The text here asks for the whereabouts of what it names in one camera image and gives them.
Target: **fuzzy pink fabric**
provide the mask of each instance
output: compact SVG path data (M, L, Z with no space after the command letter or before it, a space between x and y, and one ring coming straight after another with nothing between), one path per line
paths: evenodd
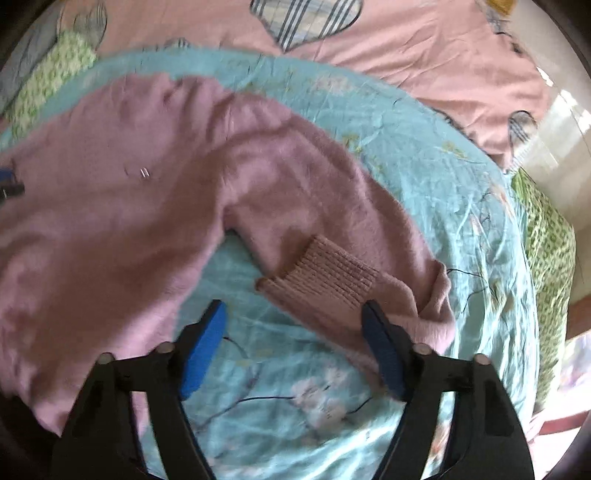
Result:
M368 299L439 352L454 337L445 268L401 205L272 100L123 77L0 166L27 189L0 207L0 387L55 432L101 352L171 339L228 229L268 276L260 292L366 371Z
M250 12L250 0L68 0L59 30L94 18L99 4L107 20L101 56L179 37L201 47L283 54ZM475 0L363 0L350 27L285 55L402 88L451 116L505 169L512 166L511 114L526 111L539 122L550 104L534 62L513 43L495 35Z

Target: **green floral fabric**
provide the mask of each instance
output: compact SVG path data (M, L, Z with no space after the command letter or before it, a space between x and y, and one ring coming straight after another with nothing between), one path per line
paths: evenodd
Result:
M12 123L12 134L19 138L34 125L39 109L64 83L88 69L96 61L96 53L84 36L66 31L56 45L33 70L7 117Z
M560 381L574 274L574 229L523 170L517 172L512 186L528 220L525 253L534 280L540 328L540 373L535 399L535 409L540 411Z

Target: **sweater sleeve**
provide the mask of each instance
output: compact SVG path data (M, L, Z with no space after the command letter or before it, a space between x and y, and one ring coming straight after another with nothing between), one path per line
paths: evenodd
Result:
M270 100L237 96L224 178L235 229L266 278L258 290L343 349L376 365L361 307L380 302L414 342L443 352L454 337L450 281L422 234L361 165L322 130Z

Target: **plaid heart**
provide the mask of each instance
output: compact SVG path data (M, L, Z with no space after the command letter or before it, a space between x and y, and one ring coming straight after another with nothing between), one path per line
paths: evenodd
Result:
M362 0L252 0L258 17L283 51L334 35L352 25Z

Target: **blue object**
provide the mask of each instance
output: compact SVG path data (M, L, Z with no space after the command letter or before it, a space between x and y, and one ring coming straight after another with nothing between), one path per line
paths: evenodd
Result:
M14 172L10 168L0 167L0 183L15 181Z
M377 360L379 373L394 398L406 401L408 385L405 382L404 370L408 365L405 365L401 352L397 348L400 345L397 345L396 339L393 338L397 334L397 329L399 329L399 336L404 336L407 340L406 348L412 348L413 343L402 327L390 324L381 310L379 313L373 311L368 303L363 306L361 317L363 338Z
M211 315L209 324L195 343L184 366L183 381L179 388L179 395L183 401L187 400L193 392L201 387L205 373L207 373L217 347L222 341L228 317L226 304L219 302L217 309ZM207 322L208 319L203 318L201 321Z

